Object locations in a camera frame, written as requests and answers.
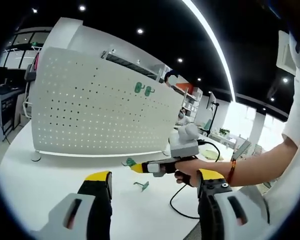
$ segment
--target hand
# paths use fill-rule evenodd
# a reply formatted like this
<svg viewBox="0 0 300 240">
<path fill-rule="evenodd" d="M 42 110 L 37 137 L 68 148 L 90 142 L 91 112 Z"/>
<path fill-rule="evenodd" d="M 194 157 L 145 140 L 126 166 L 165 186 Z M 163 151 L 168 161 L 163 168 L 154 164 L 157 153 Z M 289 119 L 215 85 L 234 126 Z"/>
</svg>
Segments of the hand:
<svg viewBox="0 0 300 240">
<path fill-rule="evenodd" d="M 199 169 L 204 168 L 205 162 L 200 159 L 194 159 L 189 161 L 177 161 L 175 163 L 175 168 L 179 170 L 180 172 L 187 174 L 190 176 L 190 184 L 193 187 L 198 187 L 198 181 L 197 181 L 197 171 Z M 175 174 L 176 182 L 178 184 L 183 183 L 183 176 Z"/>
</svg>

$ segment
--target white shirt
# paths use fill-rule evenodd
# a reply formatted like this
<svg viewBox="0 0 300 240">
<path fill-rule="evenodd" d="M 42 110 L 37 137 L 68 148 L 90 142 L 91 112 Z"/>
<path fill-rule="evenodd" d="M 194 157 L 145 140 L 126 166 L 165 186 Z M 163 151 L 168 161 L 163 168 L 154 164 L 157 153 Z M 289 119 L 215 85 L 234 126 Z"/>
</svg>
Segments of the white shirt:
<svg viewBox="0 0 300 240">
<path fill-rule="evenodd" d="M 298 150 L 279 180 L 264 195 L 268 203 L 270 224 L 279 224 L 285 220 L 300 197 L 300 70 L 294 79 L 293 104 L 288 121 L 282 132 L 289 137 Z"/>
<path fill-rule="evenodd" d="M 189 118 L 187 116 L 184 116 L 183 118 L 178 118 L 178 120 L 176 121 L 176 124 L 183 126 L 183 125 L 187 125 L 189 124 L 191 121 L 189 120 Z"/>
</svg>

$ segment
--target green clip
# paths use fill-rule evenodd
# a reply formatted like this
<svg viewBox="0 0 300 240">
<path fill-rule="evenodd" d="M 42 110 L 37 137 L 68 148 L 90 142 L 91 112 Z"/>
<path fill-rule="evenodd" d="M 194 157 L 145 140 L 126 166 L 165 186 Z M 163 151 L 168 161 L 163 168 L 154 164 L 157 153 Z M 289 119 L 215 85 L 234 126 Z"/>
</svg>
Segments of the green clip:
<svg viewBox="0 0 300 240">
<path fill-rule="evenodd" d="M 147 86 L 146 87 L 146 89 L 145 89 L 145 92 L 144 92 L 144 95 L 146 96 L 146 97 L 149 97 L 150 96 L 150 93 L 154 93 L 156 90 L 155 89 L 153 89 L 153 91 L 151 91 L 151 87 L 150 86 Z"/>
<path fill-rule="evenodd" d="M 135 85 L 134 92 L 136 94 L 138 94 L 138 93 L 140 93 L 141 89 L 144 89 L 145 87 L 146 87 L 146 85 L 142 86 L 142 83 L 138 81 Z"/>
<path fill-rule="evenodd" d="M 137 163 L 131 158 L 131 157 L 128 157 L 127 160 L 125 161 L 125 164 L 121 163 L 123 166 L 129 166 L 130 168 L 133 166 L 133 165 L 136 165 Z"/>
<path fill-rule="evenodd" d="M 135 184 L 137 184 L 139 186 L 142 186 L 141 192 L 143 192 L 149 186 L 149 181 L 147 181 L 145 184 L 141 184 L 141 183 L 136 181 L 133 185 L 135 185 Z"/>
</svg>

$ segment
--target red bracelet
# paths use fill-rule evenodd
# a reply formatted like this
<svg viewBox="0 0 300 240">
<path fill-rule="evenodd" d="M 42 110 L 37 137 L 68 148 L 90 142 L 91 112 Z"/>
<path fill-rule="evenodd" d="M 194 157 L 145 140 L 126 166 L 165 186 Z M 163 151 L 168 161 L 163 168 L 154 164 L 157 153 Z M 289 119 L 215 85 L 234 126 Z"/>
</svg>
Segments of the red bracelet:
<svg viewBox="0 0 300 240">
<path fill-rule="evenodd" d="M 232 162 L 232 166 L 231 166 L 230 172 L 228 174 L 228 177 L 226 179 L 226 181 L 228 182 L 229 185 L 231 184 L 232 178 L 234 176 L 237 161 L 235 159 L 232 159 L 231 162 Z"/>
</svg>

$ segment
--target person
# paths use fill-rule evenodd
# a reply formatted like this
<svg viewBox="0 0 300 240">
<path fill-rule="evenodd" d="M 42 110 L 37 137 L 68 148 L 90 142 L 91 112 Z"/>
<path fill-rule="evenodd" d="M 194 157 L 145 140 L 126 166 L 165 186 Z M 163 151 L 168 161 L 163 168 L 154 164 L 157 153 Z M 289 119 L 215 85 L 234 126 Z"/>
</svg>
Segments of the person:
<svg viewBox="0 0 300 240">
<path fill-rule="evenodd" d="M 296 64 L 294 79 L 294 96 L 290 114 L 283 130 L 283 142 L 259 156 L 251 156 L 235 164 L 231 181 L 232 187 L 243 187 L 246 190 L 252 185 L 269 182 L 279 178 L 273 187 L 264 195 L 257 191 L 263 203 L 254 201 L 254 197 L 247 196 L 254 201 L 261 212 L 266 211 L 270 224 L 283 221 L 300 197 L 300 46 L 290 34 L 290 52 Z M 200 159 L 181 161 L 175 164 L 180 172 L 190 176 L 190 184 L 197 186 L 197 170 L 206 169 L 219 172 L 225 179 L 229 177 L 232 162 L 206 162 Z M 182 174 L 175 174 L 176 182 L 182 183 Z"/>
<path fill-rule="evenodd" d="M 171 86 L 175 86 L 177 84 L 178 74 L 175 70 L 168 71 L 164 75 L 163 82 L 165 85 L 167 85 L 169 88 Z"/>
<path fill-rule="evenodd" d="M 182 107 L 179 111 L 179 114 L 178 114 L 178 119 L 175 123 L 175 125 L 178 125 L 178 126 L 184 126 L 184 125 L 187 125 L 189 124 L 191 121 L 189 120 L 189 118 L 186 116 L 186 109 L 184 107 Z"/>
</svg>

